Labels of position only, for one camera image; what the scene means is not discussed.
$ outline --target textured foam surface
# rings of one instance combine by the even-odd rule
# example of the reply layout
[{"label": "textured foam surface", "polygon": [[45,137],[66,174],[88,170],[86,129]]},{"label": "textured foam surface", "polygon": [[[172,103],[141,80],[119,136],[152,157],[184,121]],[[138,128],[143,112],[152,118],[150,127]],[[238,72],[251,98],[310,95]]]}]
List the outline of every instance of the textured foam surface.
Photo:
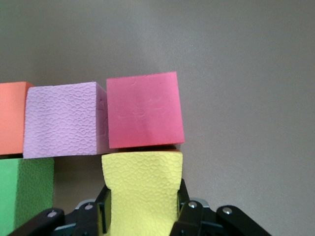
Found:
[{"label": "textured foam surface", "polygon": [[30,89],[24,158],[109,152],[106,103],[96,82]]},{"label": "textured foam surface", "polygon": [[0,160],[0,236],[52,207],[54,159]]},{"label": "textured foam surface", "polygon": [[110,148],[185,141],[177,74],[107,79]]},{"label": "textured foam surface", "polygon": [[112,191],[109,235],[167,236],[178,218],[183,155],[175,151],[120,152],[102,157]]},{"label": "textured foam surface", "polygon": [[23,152],[27,82],[0,84],[0,155]]}]

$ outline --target red foam block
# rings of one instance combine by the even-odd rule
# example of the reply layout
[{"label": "red foam block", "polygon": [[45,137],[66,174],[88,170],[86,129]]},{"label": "red foam block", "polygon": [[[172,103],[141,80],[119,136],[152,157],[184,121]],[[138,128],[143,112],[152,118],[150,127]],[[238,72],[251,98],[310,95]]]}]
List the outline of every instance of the red foam block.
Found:
[{"label": "red foam block", "polygon": [[110,148],[185,141],[177,73],[107,79]]}]

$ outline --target yellow foam block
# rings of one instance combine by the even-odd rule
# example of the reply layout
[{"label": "yellow foam block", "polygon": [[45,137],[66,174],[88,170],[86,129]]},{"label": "yellow foam block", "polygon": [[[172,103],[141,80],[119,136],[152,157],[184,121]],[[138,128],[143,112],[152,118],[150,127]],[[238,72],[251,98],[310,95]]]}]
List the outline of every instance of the yellow foam block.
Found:
[{"label": "yellow foam block", "polygon": [[178,219],[183,155],[173,151],[120,152],[102,157],[112,191],[110,236],[168,236]]}]

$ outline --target green foam block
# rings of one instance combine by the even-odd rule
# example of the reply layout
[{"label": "green foam block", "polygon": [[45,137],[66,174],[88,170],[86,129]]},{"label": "green foam block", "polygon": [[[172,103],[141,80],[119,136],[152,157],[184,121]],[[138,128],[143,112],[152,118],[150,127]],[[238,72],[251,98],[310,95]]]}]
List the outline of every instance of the green foam block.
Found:
[{"label": "green foam block", "polygon": [[51,208],[54,159],[0,160],[0,236]]}]

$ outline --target gray wall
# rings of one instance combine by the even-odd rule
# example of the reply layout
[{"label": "gray wall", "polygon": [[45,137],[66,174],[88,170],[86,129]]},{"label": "gray wall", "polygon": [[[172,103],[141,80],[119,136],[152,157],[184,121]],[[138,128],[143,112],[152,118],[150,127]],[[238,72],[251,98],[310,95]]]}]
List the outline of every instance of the gray wall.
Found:
[{"label": "gray wall", "polygon": [[[314,235],[315,1],[0,2],[0,82],[106,88],[174,70],[190,195],[274,236]],[[56,158],[56,207],[103,184],[100,156]]]}]

